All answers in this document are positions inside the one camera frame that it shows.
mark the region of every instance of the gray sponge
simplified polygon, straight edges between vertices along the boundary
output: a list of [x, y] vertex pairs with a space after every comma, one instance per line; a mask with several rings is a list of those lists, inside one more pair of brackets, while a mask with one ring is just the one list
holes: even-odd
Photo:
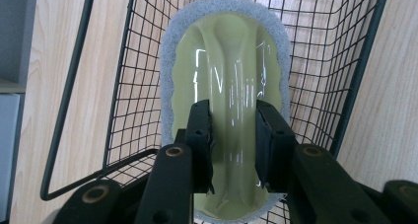
[[[249, 0], [198, 0], [186, 5], [170, 20], [169, 27], [166, 30], [161, 45], [160, 82], [163, 145], [171, 144], [174, 141], [172, 137], [172, 125], [174, 121], [174, 113], [172, 110], [172, 96], [174, 93], [172, 71], [175, 63], [176, 47], [190, 25], [205, 16], [220, 12], [237, 12], [249, 16], [257, 20], [270, 33], [277, 46], [277, 60], [282, 67], [282, 78], [280, 85], [277, 85], [280, 88], [282, 96], [282, 109], [280, 113], [288, 122], [290, 121], [290, 43], [285, 28], [277, 16], [266, 7]], [[265, 205], [257, 213], [241, 221], [247, 222], [262, 215], [274, 206], [278, 198], [279, 195], [270, 195]], [[196, 215], [205, 221], [219, 222], [219, 220], [211, 219], [200, 212], [197, 212]]]

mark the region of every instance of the gray scrubbing pad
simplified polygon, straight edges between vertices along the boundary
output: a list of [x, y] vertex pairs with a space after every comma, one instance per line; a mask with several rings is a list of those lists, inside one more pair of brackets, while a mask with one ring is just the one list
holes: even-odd
[[[257, 20], [267, 29], [277, 46], [277, 60], [281, 66], [281, 81], [278, 87], [282, 97], [280, 113], [290, 121], [290, 43], [283, 24], [277, 16], [266, 7], [249, 0], [198, 0], [186, 5], [170, 20], [169, 27], [164, 35], [160, 52], [160, 82], [161, 82], [161, 106], [162, 106], [162, 142], [163, 145], [173, 143], [172, 125], [174, 113], [172, 109], [172, 96], [174, 94], [174, 82], [172, 78], [175, 63], [175, 50], [190, 25], [208, 15], [221, 12], [237, 12]], [[264, 214], [274, 206], [280, 195], [270, 195], [265, 205], [254, 213], [253, 216], [241, 220], [247, 222]], [[217, 223], [232, 223], [209, 218], [203, 213], [196, 212], [196, 216], [202, 220]]]

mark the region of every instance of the wooden table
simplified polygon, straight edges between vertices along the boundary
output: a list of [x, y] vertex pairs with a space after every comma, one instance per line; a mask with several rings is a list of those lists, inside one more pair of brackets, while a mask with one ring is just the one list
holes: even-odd
[[[37, 0], [11, 223], [40, 223], [69, 196], [44, 202], [39, 188], [83, 1]], [[126, 1], [95, 0], [52, 189], [101, 167], [117, 65], [110, 52], [119, 48]], [[418, 183], [416, 9], [418, 0], [387, 1], [338, 157], [355, 180], [377, 189], [390, 179]]]

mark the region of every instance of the glossy green plastic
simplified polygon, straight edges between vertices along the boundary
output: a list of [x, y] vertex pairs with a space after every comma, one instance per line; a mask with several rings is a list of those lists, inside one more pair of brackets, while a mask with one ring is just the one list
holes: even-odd
[[176, 49], [173, 135], [193, 103], [209, 99], [216, 140], [215, 194], [196, 194], [195, 209], [216, 219], [249, 216], [266, 201], [255, 171], [255, 110], [261, 99], [281, 108], [277, 48], [256, 20], [236, 13], [191, 25]]

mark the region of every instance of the black wire mesh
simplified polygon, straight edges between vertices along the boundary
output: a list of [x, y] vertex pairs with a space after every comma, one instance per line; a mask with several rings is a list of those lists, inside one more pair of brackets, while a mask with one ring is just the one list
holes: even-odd
[[[161, 146], [160, 43], [170, 18], [192, 1], [130, 0], [104, 167]], [[335, 134], [341, 118], [350, 115], [344, 107], [347, 95], [357, 90], [351, 84], [353, 75], [361, 77], [356, 68], [366, 63], [360, 64], [360, 55], [377, 0], [252, 1], [273, 11], [289, 35], [291, 125], [299, 142], [337, 151], [343, 132]], [[107, 178], [124, 186], [149, 173], [153, 160], [147, 157]], [[281, 200], [254, 223], [287, 222]]]

